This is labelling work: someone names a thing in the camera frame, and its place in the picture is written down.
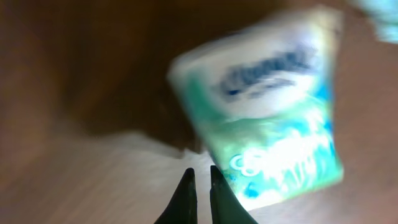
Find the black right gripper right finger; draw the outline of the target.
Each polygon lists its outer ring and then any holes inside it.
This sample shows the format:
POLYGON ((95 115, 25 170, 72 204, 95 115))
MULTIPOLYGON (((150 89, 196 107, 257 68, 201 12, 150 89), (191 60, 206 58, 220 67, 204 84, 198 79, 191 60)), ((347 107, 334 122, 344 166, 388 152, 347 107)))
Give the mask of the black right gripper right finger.
POLYGON ((239 203, 217 166, 211 166, 210 171, 210 203, 213 224, 257 224, 239 203))

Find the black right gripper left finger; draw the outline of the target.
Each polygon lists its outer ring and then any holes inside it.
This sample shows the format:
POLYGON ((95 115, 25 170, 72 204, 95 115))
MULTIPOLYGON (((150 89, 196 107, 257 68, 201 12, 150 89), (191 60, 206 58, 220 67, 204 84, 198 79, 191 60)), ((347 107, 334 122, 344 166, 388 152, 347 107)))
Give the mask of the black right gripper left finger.
POLYGON ((166 209, 154 224, 197 224, 197 192, 195 172, 188 168, 166 209))

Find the teal wet wipes pack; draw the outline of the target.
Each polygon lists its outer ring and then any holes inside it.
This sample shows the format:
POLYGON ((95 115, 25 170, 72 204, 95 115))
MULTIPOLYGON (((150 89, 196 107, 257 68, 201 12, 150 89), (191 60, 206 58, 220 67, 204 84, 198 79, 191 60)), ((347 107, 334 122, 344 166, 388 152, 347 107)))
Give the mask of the teal wet wipes pack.
POLYGON ((397 44, 397 0, 351 0, 369 18, 380 41, 397 44))

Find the green tissue pack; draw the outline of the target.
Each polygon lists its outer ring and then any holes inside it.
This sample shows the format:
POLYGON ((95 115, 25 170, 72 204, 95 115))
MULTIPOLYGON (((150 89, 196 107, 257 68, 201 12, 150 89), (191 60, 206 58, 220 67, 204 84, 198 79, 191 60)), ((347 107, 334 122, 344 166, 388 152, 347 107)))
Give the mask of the green tissue pack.
POLYGON ((246 210, 343 178, 332 88, 342 20, 326 6, 288 11, 171 64, 172 88, 246 210))

